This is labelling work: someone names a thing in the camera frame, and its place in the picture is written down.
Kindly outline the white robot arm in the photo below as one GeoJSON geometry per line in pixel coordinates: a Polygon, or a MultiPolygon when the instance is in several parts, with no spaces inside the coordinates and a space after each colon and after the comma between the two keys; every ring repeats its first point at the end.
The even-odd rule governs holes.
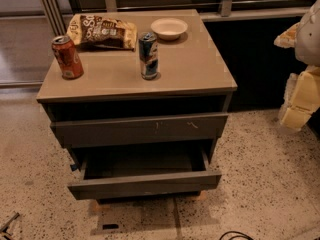
{"type": "Polygon", "coordinates": [[[320,0],[298,23],[278,35],[274,44],[293,48],[296,59],[307,65],[300,74],[290,74],[278,114],[282,128],[298,132],[320,108],[320,0]]]}

